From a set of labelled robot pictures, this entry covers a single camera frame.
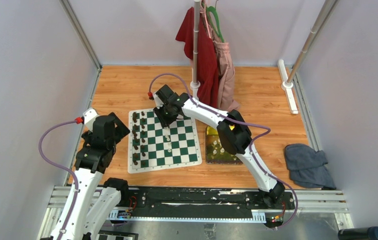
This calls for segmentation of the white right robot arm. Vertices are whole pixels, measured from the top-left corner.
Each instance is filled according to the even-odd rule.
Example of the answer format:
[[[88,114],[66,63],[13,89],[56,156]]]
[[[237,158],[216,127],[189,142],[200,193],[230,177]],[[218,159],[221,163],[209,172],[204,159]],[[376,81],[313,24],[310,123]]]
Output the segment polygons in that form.
[[[258,189],[262,192],[262,202],[269,209],[274,209],[282,202],[284,184],[272,174],[260,157],[253,143],[250,127],[237,110],[223,111],[201,103],[190,94],[177,94],[168,85],[156,92],[148,93],[155,101],[153,109],[162,127],[166,128],[177,120],[178,116],[192,118],[205,123],[218,132],[224,151],[235,155],[247,167]]]

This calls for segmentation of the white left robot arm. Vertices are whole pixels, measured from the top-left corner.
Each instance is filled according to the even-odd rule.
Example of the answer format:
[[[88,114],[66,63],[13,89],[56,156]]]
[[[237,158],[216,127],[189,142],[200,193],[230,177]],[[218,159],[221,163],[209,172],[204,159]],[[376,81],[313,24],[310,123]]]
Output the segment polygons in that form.
[[[44,138],[52,130],[71,124],[84,124],[83,147],[76,154],[74,170],[49,160],[42,150]],[[102,186],[99,198],[92,202],[94,193],[116,153],[116,146],[130,134],[129,128],[111,112],[99,115],[95,109],[86,110],[81,117],[52,126],[38,143],[40,156],[50,165],[67,171],[72,186],[59,220],[47,239],[94,240],[115,206],[129,203],[126,180],[109,178]]]

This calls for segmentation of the green white chess board mat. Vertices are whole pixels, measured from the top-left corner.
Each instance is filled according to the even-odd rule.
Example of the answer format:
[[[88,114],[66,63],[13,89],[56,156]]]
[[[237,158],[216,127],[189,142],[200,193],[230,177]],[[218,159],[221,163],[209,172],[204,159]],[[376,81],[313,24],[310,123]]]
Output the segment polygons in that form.
[[[179,116],[169,127],[163,128],[152,109],[132,110],[128,119],[131,130],[128,173],[198,166],[203,162],[194,119]],[[166,140],[164,129],[169,129],[170,141]],[[171,148],[167,146],[168,142],[171,142]]]

